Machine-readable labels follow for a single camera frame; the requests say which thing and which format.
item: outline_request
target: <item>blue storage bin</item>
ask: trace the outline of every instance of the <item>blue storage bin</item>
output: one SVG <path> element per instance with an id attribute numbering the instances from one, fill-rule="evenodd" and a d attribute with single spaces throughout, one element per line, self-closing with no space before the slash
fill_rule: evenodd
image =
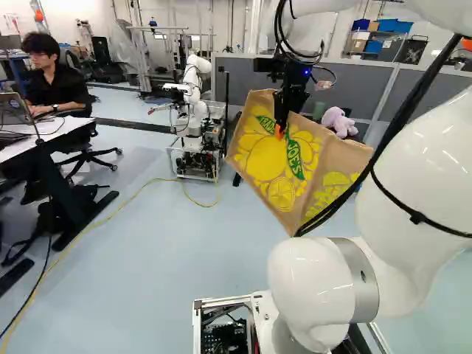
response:
<path id="1" fill-rule="evenodd" d="M 380 53 L 383 44 L 383 42 L 379 41 L 368 41 L 364 51 L 368 53 Z"/>
<path id="2" fill-rule="evenodd" d="M 390 18 L 387 20 L 377 20 L 380 24 L 378 30 L 381 32 L 394 32 L 398 23 L 398 18 Z"/>
<path id="3" fill-rule="evenodd" d="M 367 31 L 369 28 L 370 20 L 367 20 L 366 18 L 361 18 L 360 20 L 355 20 L 353 22 L 353 28 L 351 29 L 352 31 Z"/>
<path id="4" fill-rule="evenodd" d="M 399 21 L 397 22 L 397 25 L 395 26 L 395 32 L 408 33 L 412 29 L 413 23 L 414 22 Z"/>

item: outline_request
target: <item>lemon print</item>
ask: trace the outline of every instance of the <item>lemon print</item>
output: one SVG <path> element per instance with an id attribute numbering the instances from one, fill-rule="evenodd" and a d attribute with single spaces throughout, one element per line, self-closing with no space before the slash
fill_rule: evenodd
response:
<path id="1" fill-rule="evenodd" d="M 335 201 L 358 177 L 359 173 L 346 176 L 340 172 L 329 172 L 324 175 L 323 187 L 313 194 L 315 202 L 305 213 L 304 222 L 309 221 L 313 216 Z"/>
<path id="2" fill-rule="evenodd" d="M 275 128 L 275 119 L 267 108 L 253 107 L 232 158 L 272 205 L 289 212 L 318 167 L 322 139 L 295 124 L 288 124 L 284 137 L 278 139 Z"/>
<path id="3" fill-rule="evenodd" d="M 260 181 L 270 181 L 284 172 L 286 164 L 285 141 L 267 136 L 254 144 L 246 172 Z"/>
<path id="4" fill-rule="evenodd" d="M 268 186 L 268 200 L 281 212 L 290 212 L 295 202 L 295 190 L 288 178 L 274 179 Z"/>

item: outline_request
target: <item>pink stuffed toy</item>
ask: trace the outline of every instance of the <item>pink stuffed toy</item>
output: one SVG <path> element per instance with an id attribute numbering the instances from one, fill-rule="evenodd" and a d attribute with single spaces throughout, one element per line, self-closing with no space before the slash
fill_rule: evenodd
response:
<path id="1" fill-rule="evenodd" d="M 348 134 L 356 135 L 359 132 L 354 124 L 354 121 L 347 118 L 345 112 L 339 107 L 331 107 L 322 118 L 322 125 L 326 128 L 334 128 L 340 139 L 345 139 Z"/>

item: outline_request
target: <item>black shirt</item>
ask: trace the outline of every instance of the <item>black shirt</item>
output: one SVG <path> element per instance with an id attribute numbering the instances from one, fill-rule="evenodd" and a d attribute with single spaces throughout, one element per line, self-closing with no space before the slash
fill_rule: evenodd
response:
<path id="1" fill-rule="evenodd" d="M 26 99 L 33 105 L 55 105 L 61 103 L 84 103 L 83 113 L 71 114 L 76 117 L 90 117 L 91 98 L 82 74 L 62 64 L 56 64 L 54 80 L 49 84 L 42 69 L 29 72 Z"/>

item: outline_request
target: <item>brown paper bag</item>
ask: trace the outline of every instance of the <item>brown paper bag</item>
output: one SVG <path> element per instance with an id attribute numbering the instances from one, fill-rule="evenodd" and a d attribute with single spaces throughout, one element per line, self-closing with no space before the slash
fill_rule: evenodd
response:
<path id="1" fill-rule="evenodd" d="M 226 161 L 293 236 L 357 179 L 373 149 L 293 112 L 278 139 L 273 92 L 249 92 Z"/>

